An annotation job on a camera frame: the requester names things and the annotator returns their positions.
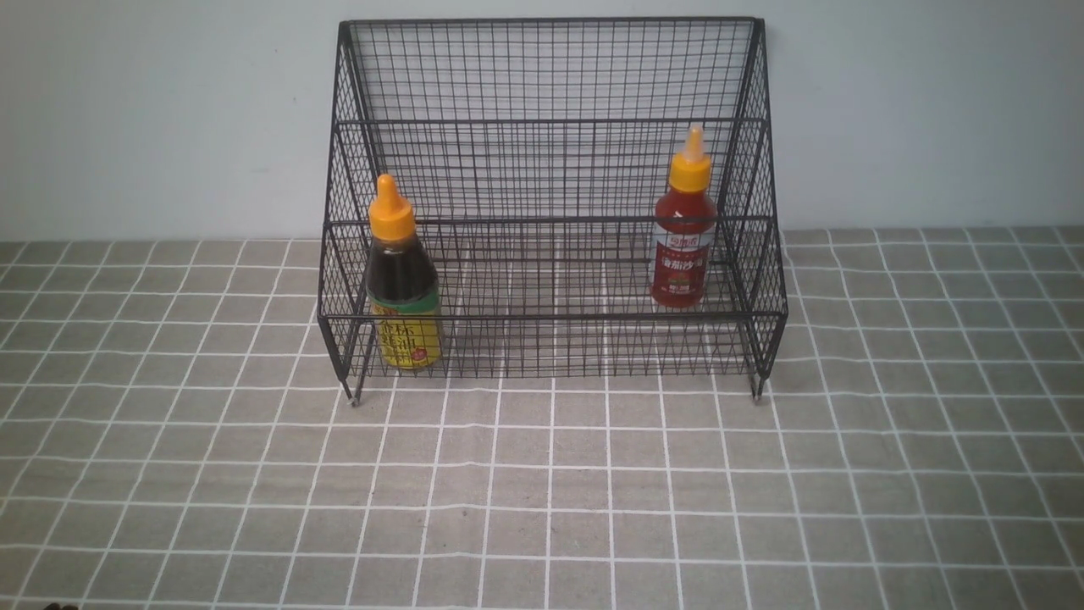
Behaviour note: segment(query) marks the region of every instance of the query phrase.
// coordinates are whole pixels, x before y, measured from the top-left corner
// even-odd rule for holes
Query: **wire mesh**
[[[717,235],[705,298],[668,310],[651,212],[692,121]],[[443,358],[413,375],[741,373],[759,393],[771,373],[787,300],[763,22],[341,24],[319,321],[348,391],[398,373],[363,288],[386,171],[440,274]]]

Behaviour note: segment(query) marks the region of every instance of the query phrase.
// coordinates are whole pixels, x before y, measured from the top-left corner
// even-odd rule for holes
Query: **red sauce bottle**
[[[715,233],[715,205],[707,194],[710,180],[711,158],[704,154],[704,128],[693,125],[685,147],[670,164],[670,191],[655,204],[651,297],[666,308],[692,308],[704,298]]]

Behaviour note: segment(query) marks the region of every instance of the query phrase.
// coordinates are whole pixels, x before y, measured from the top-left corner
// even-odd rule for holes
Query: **white wall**
[[[787,228],[1084,222],[1079,0],[0,0],[0,239],[314,235],[338,21],[621,14],[765,17]]]

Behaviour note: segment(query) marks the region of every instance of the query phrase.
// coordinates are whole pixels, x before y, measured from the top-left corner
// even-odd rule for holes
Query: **yellow cap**
[[[399,194],[396,179],[382,173],[376,179],[376,198],[369,206],[369,224],[380,241],[399,241],[414,234],[414,208]]]
[[[711,157],[704,154],[704,127],[695,122],[688,128],[685,147],[670,163],[670,185],[683,193],[708,190],[711,181]]]

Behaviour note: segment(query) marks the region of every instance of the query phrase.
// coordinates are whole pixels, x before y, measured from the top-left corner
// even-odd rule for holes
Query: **bottle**
[[[693,125],[684,148],[670,164],[670,191],[655,204],[651,297],[666,308],[692,308],[704,298],[715,228],[715,205],[707,194],[710,180],[704,128]]]
[[[380,356],[400,369],[427,367],[440,360],[440,327],[433,320],[440,315],[437,269],[417,239],[414,208],[387,173],[376,179],[369,223],[365,293],[373,315],[389,316],[377,323]]]

